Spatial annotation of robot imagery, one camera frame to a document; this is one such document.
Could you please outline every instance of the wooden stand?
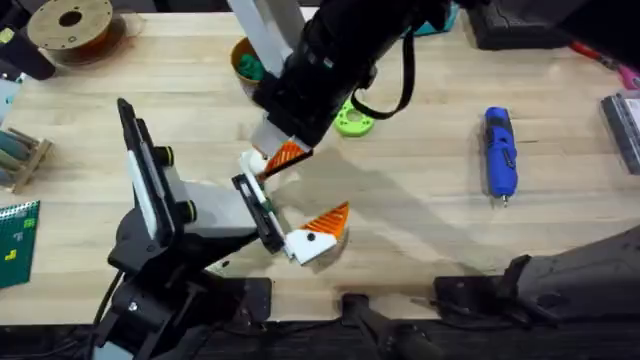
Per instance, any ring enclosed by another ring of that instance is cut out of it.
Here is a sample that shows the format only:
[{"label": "wooden stand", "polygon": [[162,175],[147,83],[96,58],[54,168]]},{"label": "wooden stand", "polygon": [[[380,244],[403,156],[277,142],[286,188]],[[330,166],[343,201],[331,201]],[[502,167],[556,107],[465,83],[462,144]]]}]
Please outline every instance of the wooden stand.
[{"label": "wooden stand", "polygon": [[25,144],[30,150],[29,158],[22,162],[20,170],[15,172],[13,184],[3,185],[7,191],[19,193],[53,144],[47,139],[34,139],[14,128],[9,128],[7,134],[13,135],[16,140]]}]

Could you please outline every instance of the orange object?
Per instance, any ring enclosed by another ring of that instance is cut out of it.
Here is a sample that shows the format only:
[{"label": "orange object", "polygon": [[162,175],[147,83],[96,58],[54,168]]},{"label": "orange object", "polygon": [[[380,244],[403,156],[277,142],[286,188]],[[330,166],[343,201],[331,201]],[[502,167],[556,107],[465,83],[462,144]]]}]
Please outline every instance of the orange object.
[{"label": "orange object", "polygon": [[331,234],[338,239],[344,231],[348,216],[349,202],[347,201],[326,214],[317,217],[315,220],[301,226],[300,229]]},{"label": "orange object", "polygon": [[264,171],[259,175],[259,178],[261,180],[268,178],[269,176],[277,172],[274,172],[274,170],[280,167],[284,167],[286,164],[294,161],[304,154],[304,150],[300,149],[300,147],[296,145],[296,143],[294,143],[293,141],[287,141],[286,143],[284,143],[284,145],[282,145],[280,150],[278,150],[278,152],[273,155],[271,160],[269,160]]}]

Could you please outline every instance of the green object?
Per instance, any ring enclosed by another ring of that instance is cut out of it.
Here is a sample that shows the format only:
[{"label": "green object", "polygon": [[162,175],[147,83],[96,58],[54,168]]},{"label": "green object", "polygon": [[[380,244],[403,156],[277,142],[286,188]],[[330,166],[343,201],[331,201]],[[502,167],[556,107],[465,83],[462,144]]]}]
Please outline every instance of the green object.
[{"label": "green object", "polygon": [[0,209],[0,288],[29,282],[40,201]]},{"label": "green object", "polygon": [[244,54],[238,64],[238,73],[247,79],[261,81],[264,77],[264,67],[255,56]]},{"label": "green object", "polygon": [[353,107],[351,100],[342,105],[342,109],[333,120],[333,126],[342,136],[360,137],[366,135],[373,128],[374,120]]}]

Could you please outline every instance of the green circuit board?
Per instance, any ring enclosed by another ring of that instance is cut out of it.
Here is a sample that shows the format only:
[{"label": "green circuit board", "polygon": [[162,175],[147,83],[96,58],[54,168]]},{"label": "green circuit board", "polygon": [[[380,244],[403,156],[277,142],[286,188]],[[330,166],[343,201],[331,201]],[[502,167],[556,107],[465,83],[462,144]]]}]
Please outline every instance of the green circuit board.
[{"label": "green circuit board", "polygon": [[0,288],[29,282],[40,201],[0,209]]}]

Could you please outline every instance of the wooden table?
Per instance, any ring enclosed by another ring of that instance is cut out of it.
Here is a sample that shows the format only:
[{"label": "wooden table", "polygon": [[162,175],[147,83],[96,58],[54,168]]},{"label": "wooden table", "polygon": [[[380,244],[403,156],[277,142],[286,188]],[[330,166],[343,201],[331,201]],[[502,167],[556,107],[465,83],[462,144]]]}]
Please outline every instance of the wooden table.
[{"label": "wooden table", "polygon": [[[31,282],[0,290],[0,323],[90,322],[114,275],[106,257],[132,206],[116,98],[136,108],[157,144],[173,146],[185,179],[231,187],[261,109],[243,93],[229,52],[231,14],[144,15],[118,56],[27,81],[5,126],[55,148],[24,194],[42,200]],[[327,319],[346,291],[374,296],[391,317],[435,316],[435,276],[498,274],[523,254],[551,254],[640,222],[640,179],[627,174],[598,101],[620,84],[570,50],[478,51],[466,21],[416,41],[407,110],[361,139],[330,130],[317,155],[269,188],[291,226],[351,202],[346,246],[300,267],[260,242],[232,255],[229,276],[274,281],[274,319]],[[401,52],[378,64],[365,99],[391,108]],[[520,184],[508,209],[484,194],[482,115],[510,109]]]}]

